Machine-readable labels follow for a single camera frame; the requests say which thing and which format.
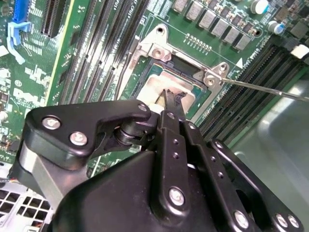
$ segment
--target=mounting hole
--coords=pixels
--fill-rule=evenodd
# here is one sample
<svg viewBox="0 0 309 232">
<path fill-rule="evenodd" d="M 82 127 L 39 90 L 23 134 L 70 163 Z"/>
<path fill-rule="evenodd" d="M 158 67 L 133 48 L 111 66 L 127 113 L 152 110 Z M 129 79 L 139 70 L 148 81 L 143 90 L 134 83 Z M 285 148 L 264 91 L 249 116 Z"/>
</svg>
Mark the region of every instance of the mounting hole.
<svg viewBox="0 0 309 232">
<path fill-rule="evenodd" d="M 158 29 L 156 30 L 156 32 L 157 32 L 159 35 L 163 35 L 163 34 L 164 34 L 163 28 L 158 28 Z"/>
<path fill-rule="evenodd" d="M 223 179 L 224 175 L 222 172 L 218 172 L 218 177 L 220 177 L 221 179 Z"/>
<path fill-rule="evenodd" d="M 226 71 L 226 64 L 220 65 L 220 71 L 222 72 Z"/>
<path fill-rule="evenodd" d="M 262 31 L 260 29 L 256 30 L 254 36 L 255 37 L 260 37 L 262 35 Z"/>
<path fill-rule="evenodd" d="M 178 153 L 177 153 L 177 152 L 174 152 L 174 154 L 173 154 L 173 158 L 174 158 L 174 159 L 179 159 L 179 155 L 178 155 Z"/>
</svg>

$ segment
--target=green circuit board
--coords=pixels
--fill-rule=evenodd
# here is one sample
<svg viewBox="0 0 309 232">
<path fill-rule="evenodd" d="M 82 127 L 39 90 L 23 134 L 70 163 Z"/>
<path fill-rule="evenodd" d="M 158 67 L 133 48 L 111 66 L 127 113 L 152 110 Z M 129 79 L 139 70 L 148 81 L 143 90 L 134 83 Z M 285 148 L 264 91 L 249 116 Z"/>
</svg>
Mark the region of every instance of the green circuit board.
<svg viewBox="0 0 309 232">
<path fill-rule="evenodd" d="M 185 1 L 185 7 L 181 12 L 175 11 L 175 0 L 150 0 L 145 1 L 145 3 L 141 0 L 68 0 L 63 8 L 58 34 L 56 36 L 46 36 L 42 34 L 42 23 L 45 17 L 44 11 L 47 0 L 30 0 L 27 21 L 31 22 L 31 30 L 29 32 L 20 32 L 21 44 L 16 46 L 16 50 L 25 59 L 25 63 L 18 64 L 11 54 L 0 57 L 0 92 L 1 96 L 7 96 L 7 100 L 0 98 L 2 101 L 1 111 L 5 111 L 7 114 L 7 118 L 0 126 L 0 160 L 8 163 L 14 161 L 16 148 L 12 147 L 12 145 L 15 146 L 20 139 L 24 118 L 29 110 L 46 105 L 85 102 L 86 96 L 89 95 L 89 89 L 92 89 L 92 93 L 86 102 L 113 100 L 118 82 L 117 76 L 110 81 L 111 84 L 105 91 L 104 98 L 100 98 L 108 79 L 108 72 L 105 71 L 106 67 L 107 70 L 109 69 L 108 65 L 99 64 L 103 65 L 104 71 L 97 77 L 96 84 L 90 87 L 91 81 L 93 81 L 91 75 L 98 66 L 99 56 L 96 57 L 96 55 L 100 55 L 100 52 L 104 51 L 104 46 L 111 44 L 106 60 L 115 62 L 115 57 L 121 50 L 121 43 L 124 40 L 122 36 L 125 35 L 125 30 L 129 27 L 129 20 L 138 15 L 142 3 L 147 4 L 147 8 L 141 15 L 140 21 L 134 22 L 137 25 L 135 35 L 139 37 L 140 41 L 158 24 L 164 24 L 168 28 L 169 45 L 208 67 L 226 62 L 230 67 L 228 78 L 237 79 L 239 74 L 252 63 L 264 44 L 269 40 L 271 32 L 267 29 L 268 23 L 278 17 L 278 11 L 286 4 L 286 1 L 271 1 L 267 11 L 261 15 L 251 13 L 252 1 L 250 0 L 216 0 L 215 6 L 212 6 L 213 1 L 198 1 L 198 5 L 203 10 L 198 14 L 199 19 L 192 20 L 188 19 L 188 12 L 192 4 L 196 2 L 192 0 Z M 79 61 L 78 64 L 81 65 L 84 54 L 79 47 L 85 49 L 91 45 L 90 35 L 96 30 L 98 22 L 101 20 L 100 12 L 104 7 L 107 7 L 107 2 L 110 3 L 111 8 L 106 19 L 106 29 L 98 38 L 98 47 L 96 49 L 98 54 L 94 53 L 93 57 L 90 57 L 92 58 L 89 64 L 90 68 L 85 72 L 83 79 L 78 81 L 77 71 L 71 70 L 72 64 L 74 61 Z M 119 12 L 126 9 L 124 8 L 125 4 L 127 4 L 127 15 L 123 18 L 123 27 L 119 28 L 119 25 L 117 27 L 117 22 L 121 21 L 121 19 L 118 19 L 120 17 Z M 304 7 L 305 2 L 298 1 L 297 4 L 294 4 L 295 8 L 290 9 L 289 13 L 280 20 L 281 24 L 286 28 L 295 20 L 295 14 Z M 211 11 L 215 15 L 217 22 L 219 20 L 224 22 L 223 27 L 235 28 L 239 34 L 249 38 L 250 41 L 245 48 L 239 49 L 235 44 L 226 43 L 223 41 L 223 37 L 226 35 L 217 36 L 199 26 L 204 11 Z M 11 22 L 13 12 L 14 0 L 0 1 L 0 46 L 7 47 L 7 24 Z M 237 16 L 240 17 L 240 20 L 237 24 L 234 24 L 233 20 Z M 87 22 L 89 23 L 89 30 L 86 31 L 86 36 L 83 38 L 83 29 Z M 114 31 L 117 30 L 119 30 L 119 33 L 115 34 L 117 40 L 112 43 L 110 40 L 112 40 Z M 281 36 L 288 37 L 290 34 L 284 32 Z M 121 99 L 136 97 L 139 90 L 137 84 L 142 83 L 141 74 L 149 66 L 150 60 L 149 57 L 139 59 Z M 161 73 L 164 70 L 164 68 L 158 70 L 156 65 L 152 67 L 150 72 L 146 73 L 147 77 L 149 74 Z M 80 85 L 78 91 L 75 91 L 76 83 Z M 222 88 L 205 112 L 195 121 L 197 125 L 201 124 L 228 90 L 228 85 Z M 196 101 L 187 112 L 188 119 L 192 118 L 200 105 L 210 95 L 206 88 L 195 87 L 194 91 Z M 73 101 L 70 100 L 71 94 L 76 95 Z M 114 165 L 138 150 L 138 147 L 135 147 L 130 149 L 129 152 L 107 154 L 91 161 L 89 163 L 90 175 Z"/>
</svg>

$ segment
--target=metal rod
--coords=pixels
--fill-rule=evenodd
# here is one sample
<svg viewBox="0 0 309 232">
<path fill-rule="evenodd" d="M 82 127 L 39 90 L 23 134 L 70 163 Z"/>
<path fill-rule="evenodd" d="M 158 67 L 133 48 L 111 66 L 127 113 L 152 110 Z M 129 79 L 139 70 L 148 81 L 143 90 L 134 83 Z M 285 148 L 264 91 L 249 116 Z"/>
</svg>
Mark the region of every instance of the metal rod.
<svg viewBox="0 0 309 232">
<path fill-rule="evenodd" d="M 242 81 L 235 81 L 235 80 L 226 79 L 226 78 L 220 78 L 220 79 L 221 79 L 221 81 L 223 81 L 225 83 L 229 83 L 229 84 L 233 84 L 233 85 L 237 85 L 237 86 L 243 86 L 243 87 L 247 87 L 247 88 L 252 88 L 252 89 L 256 89 L 256 90 L 259 90 L 259 91 L 262 91 L 262 92 L 265 92 L 265 93 L 271 93 L 271 94 L 275 94 L 275 95 L 285 97 L 285 98 L 290 98 L 290 99 L 297 100 L 297 101 L 309 102 L 309 97 L 302 97 L 302 96 L 299 96 L 299 95 L 296 95 L 296 94 L 282 92 L 280 90 L 276 90 L 276 89 L 272 89 L 272 88 L 257 86 L 257 85 L 245 83 L 245 82 L 242 82 Z"/>
</svg>

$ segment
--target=bolt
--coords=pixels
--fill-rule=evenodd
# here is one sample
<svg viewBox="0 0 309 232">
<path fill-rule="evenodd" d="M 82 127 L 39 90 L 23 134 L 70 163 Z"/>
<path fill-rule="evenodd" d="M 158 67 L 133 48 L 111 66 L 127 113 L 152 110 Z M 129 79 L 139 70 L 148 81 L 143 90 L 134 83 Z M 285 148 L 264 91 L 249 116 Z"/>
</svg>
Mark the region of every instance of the bolt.
<svg viewBox="0 0 309 232">
<path fill-rule="evenodd" d="M 234 213 L 234 216 L 236 218 L 237 223 L 244 229 L 247 229 L 249 227 L 249 222 L 246 219 L 246 217 L 244 216 L 244 214 L 240 211 L 236 211 Z"/>
<path fill-rule="evenodd" d="M 219 143 L 218 141 L 216 141 L 216 145 L 217 145 L 218 148 L 221 148 L 221 149 L 223 148 L 222 144 Z"/>
<path fill-rule="evenodd" d="M 214 80 L 209 80 L 209 81 L 208 81 L 208 85 L 209 85 L 209 86 L 212 86 L 213 83 L 214 83 Z"/>
<path fill-rule="evenodd" d="M 56 130 L 61 126 L 61 123 L 58 119 L 54 117 L 46 117 L 43 119 L 42 124 L 45 128 L 50 130 Z"/>
<path fill-rule="evenodd" d="M 289 219 L 290 223 L 291 223 L 294 227 L 299 228 L 299 224 L 298 224 L 298 222 L 296 221 L 296 219 L 295 219 L 293 216 L 289 215 L 289 216 L 288 216 L 288 219 Z"/>
<path fill-rule="evenodd" d="M 70 141 L 77 146 L 84 146 L 86 145 L 88 139 L 84 133 L 81 132 L 74 132 L 70 135 Z"/>
<path fill-rule="evenodd" d="M 169 198 L 171 199 L 171 201 L 175 204 L 175 205 L 183 205 L 184 204 L 184 196 L 183 193 L 180 192 L 178 189 L 176 188 L 171 188 L 169 190 Z"/>
<path fill-rule="evenodd" d="M 147 108 L 146 106 L 142 105 L 142 104 L 139 104 L 139 109 L 146 112 L 147 111 Z"/>
<path fill-rule="evenodd" d="M 192 123 L 192 122 L 189 122 L 189 127 L 191 128 L 191 129 L 195 129 L 195 126 L 194 126 L 194 124 Z"/>
<path fill-rule="evenodd" d="M 221 66 L 220 66 L 220 71 L 225 71 L 226 70 L 226 64 L 222 64 Z"/>
<path fill-rule="evenodd" d="M 171 119 L 175 119 L 174 114 L 172 114 L 172 113 L 168 113 L 168 116 L 169 116 Z"/>
<path fill-rule="evenodd" d="M 277 218 L 278 222 L 280 223 L 280 225 L 282 225 L 285 228 L 288 227 L 288 223 L 286 222 L 286 220 L 280 214 L 276 214 L 276 218 Z"/>
</svg>

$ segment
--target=black bracket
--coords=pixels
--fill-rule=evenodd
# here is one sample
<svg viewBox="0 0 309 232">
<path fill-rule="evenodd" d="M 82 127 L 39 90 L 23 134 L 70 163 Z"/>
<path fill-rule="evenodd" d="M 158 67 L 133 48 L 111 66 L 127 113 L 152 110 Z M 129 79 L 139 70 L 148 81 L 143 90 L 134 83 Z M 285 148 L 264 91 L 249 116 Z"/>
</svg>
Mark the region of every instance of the black bracket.
<svg viewBox="0 0 309 232">
<path fill-rule="evenodd" d="M 118 143 L 114 138 L 115 128 L 126 121 L 147 121 L 150 116 L 149 108 L 138 100 L 37 108 L 27 114 L 22 137 L 34 153 L 61 168 L 77 170 L 90 158 L 115 150 L 115 147 L 128 149 L 129 145 Z M 60 127 L 56 130 L 46 128 L 42 121 L 47 117 L 56 118 Z M 85 145 L 70 141 L 70 135 L 76 131 L 87 137 Z"/>
<path fill-rule="evenodd" d="M 297 216 L 220 140 L 210 146 L 220 155 L 226 173 L 255 223 L 268 231 L 303 231 Z"/>
</svg>

